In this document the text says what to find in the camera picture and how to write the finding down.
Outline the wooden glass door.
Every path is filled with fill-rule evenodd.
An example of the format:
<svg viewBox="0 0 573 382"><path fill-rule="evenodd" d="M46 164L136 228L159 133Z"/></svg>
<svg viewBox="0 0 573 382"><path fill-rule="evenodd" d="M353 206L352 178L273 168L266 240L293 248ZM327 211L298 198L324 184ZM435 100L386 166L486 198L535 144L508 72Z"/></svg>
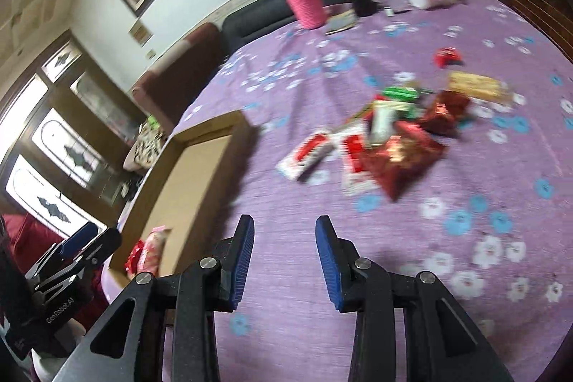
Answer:
<svg viewBox="0 0 573 382"><path fill-rule="evenodd" d="M1 99L1 211L69 237L114 227L135 174L123 163L146 115L66 31Z"/></svg>

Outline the patterned cloth on chair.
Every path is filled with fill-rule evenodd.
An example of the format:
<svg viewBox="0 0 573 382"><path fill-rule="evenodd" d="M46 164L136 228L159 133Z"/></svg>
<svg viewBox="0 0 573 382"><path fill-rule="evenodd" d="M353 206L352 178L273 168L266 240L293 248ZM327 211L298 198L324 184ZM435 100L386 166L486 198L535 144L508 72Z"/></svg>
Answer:
<svg viewBox="0 0 573 382"><path fill-rule="evenodd" d="M166 141L167 137L158 123L144 123L123 161L123 169L147 171L157 160Z"/></svg>

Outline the purple floral tablecloth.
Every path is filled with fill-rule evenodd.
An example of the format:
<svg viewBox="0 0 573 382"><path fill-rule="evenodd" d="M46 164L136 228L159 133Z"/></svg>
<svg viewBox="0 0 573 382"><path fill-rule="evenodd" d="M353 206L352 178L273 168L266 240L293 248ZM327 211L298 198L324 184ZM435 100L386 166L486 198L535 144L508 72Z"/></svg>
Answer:
<svg viewBox="0 0 573 382"><path fill-rule="evenodd" d="M417 178L368 171L370 127L353 117L397 86L440 114L443 48L507 100L473 99ZM572 324L572 64L523 14L460 0L331 36L291 23L234 52L177 130L228 111L259 135L222 214L224 233L242 214L255 220L244 299L216 318L223 380L347 379L355 317L329 300L323 214L387 271L440 278L515 380L542 375Z"/></svg>

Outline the shallow cardboard box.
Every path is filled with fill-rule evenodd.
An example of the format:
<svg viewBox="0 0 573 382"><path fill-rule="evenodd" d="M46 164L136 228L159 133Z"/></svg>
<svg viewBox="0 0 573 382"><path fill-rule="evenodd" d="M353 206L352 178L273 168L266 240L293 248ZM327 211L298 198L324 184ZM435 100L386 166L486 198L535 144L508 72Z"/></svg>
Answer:
<svg viewBox="0 0 573 382"><path fill-rule="evenodd" d="M217 215L251 152L255 127L241 111L231 111L174 134L146 174L120 224L122 244L108 268L120 289L132 247L154 227L171 229L158 274L184 271L207 251Z"/></svg>

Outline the dark red foil snack packet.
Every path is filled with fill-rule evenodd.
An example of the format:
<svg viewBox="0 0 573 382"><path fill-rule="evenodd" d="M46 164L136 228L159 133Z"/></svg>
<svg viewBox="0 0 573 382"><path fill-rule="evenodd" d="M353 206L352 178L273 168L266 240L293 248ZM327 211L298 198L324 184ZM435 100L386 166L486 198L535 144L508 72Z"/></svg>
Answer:
<svg viewBox="0 0 573 382"><path fill-rule="evenodd" d="M396 202L447 150L419 125L396 121L394 134L377 148L366 149L360 159L389 200Z"/></svg>

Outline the yellow snack bar packet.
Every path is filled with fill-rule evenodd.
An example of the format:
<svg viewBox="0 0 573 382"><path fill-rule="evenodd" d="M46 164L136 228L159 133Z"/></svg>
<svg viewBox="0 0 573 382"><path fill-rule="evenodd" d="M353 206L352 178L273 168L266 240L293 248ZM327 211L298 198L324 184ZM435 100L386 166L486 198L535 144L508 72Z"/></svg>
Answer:
<svg viewBox="0 0 573 382"><path fill-rule="evenodd" d="M513 93L504 81L482 76L481 74L460 71L450 72L448 89L471 98L498 104L507 104L513 99Z"/></svg>

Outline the green snack packet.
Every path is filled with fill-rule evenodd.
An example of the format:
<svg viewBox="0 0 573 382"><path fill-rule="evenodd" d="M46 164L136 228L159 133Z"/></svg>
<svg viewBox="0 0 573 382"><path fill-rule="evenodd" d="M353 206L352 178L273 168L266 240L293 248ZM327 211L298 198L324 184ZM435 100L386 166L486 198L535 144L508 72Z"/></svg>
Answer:
<svg viewBox="0 0 573 382"><path fill-rule="evenodd" d="M433 91L412 86L389 86L382 91L382 95L390 101L415 104L424 96L433 94Z"/></svg>

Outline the red snack packet gold seal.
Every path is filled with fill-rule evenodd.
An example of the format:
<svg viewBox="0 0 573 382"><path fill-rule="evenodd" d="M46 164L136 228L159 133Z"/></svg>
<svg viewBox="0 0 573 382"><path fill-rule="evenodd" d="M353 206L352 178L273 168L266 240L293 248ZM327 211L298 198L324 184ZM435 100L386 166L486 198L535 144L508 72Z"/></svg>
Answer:
<svg viewBox="0 0 573 382"><path fill-rule="evenodd" d="M142 240L137 241L132 247L125 263L124 271L129 280L132 280L138 273L138 265L144 249L145 243Z"/></svg>

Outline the black small cup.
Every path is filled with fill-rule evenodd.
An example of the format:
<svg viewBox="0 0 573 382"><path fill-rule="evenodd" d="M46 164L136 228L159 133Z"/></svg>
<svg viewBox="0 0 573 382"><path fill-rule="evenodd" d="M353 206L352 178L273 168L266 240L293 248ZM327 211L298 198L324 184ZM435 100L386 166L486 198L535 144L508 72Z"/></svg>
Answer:
<svg viewBox="0 0 573 382"><path fill-rule="evenodd" d="M379 11L377 0L352 0L352 8L359 18L368 18Z"/></svg>

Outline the white red snack packet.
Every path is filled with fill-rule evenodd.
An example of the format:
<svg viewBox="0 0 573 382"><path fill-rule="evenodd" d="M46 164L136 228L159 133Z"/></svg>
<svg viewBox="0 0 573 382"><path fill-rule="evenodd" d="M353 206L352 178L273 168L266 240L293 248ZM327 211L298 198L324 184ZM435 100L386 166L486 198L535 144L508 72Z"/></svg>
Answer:
<svg viewBox="0 0 573 382"><path fill-rule="evenodd" d="M333 150L332 132L326 128L315 130L297 144L276 168L288 180L299 180Z"/></svg>
<svg viewBox="0 0 573 382"><path fill-rule="evenodd" d="M346 196L356 196L376 190L378 184L361 162L368 148L367 125L355 119L338 129L332 140L343 163L342 190Z"/></svg>

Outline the small red candy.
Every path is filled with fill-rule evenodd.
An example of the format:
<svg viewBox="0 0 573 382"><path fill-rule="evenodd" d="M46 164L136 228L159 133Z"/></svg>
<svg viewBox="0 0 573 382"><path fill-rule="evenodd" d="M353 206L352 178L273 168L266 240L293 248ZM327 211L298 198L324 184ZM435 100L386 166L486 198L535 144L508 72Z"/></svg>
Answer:
<svg viewBox="0 0 573 382"><path fill-rule="evenodd" d="M439 48L434 53L433 60L435 65L440 69L463 63L462 56L456 48Z"/></svg>

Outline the small wall plaque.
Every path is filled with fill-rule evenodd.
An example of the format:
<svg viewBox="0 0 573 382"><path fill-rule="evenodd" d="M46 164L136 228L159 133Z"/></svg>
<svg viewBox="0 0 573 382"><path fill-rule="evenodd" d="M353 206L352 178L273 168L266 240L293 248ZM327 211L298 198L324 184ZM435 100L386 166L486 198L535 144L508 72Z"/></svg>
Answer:
<svg viewBox="0 0 573 382"><path fill-rule="evenodd" d="M141 48L150 41L153 33L140 20L136 21L129 29L130 37L140 45Z"/></svg>

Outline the green cloth on chair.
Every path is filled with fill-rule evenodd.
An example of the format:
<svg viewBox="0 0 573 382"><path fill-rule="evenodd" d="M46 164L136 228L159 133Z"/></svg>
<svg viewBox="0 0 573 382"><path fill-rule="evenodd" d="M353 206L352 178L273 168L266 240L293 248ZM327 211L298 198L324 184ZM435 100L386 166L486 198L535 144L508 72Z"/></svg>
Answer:
<svg viewBox="0 0 573 382"><path fill-rule="evenodd" d="M146 120L146 123L150 126L150 128L159 128L159 127L160 127L159 122L158 122L157 119L156 119L154 116L152 116L152 115L150 115L150 116L148 117L148 119Z"/></svg>

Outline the pink snack packet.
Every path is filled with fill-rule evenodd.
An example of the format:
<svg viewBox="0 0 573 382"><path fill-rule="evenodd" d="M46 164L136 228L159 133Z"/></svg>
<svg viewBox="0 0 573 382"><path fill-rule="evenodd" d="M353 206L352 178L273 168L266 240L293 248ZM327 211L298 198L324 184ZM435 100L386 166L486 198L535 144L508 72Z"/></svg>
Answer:
<svg viewBox="0 0 573 382"><path fill-rule="evenodd" d="M153 228L144 241L137 264L137 273L149 272L157 276L166 241L172 229L165 225Z"/></svg>

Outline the small colourful booklet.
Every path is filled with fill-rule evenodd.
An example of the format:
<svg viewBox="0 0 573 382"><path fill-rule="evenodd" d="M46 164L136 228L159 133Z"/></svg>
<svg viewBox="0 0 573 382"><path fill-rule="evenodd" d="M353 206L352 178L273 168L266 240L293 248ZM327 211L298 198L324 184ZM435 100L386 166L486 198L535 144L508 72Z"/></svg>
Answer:
<svg viewBox="0 0 573 382"><path fill-rule="evenodd" d="M325 25L325 35L337 34L356 26L357 16L354 10L344 11L342 14L333 15Z"/></svg>

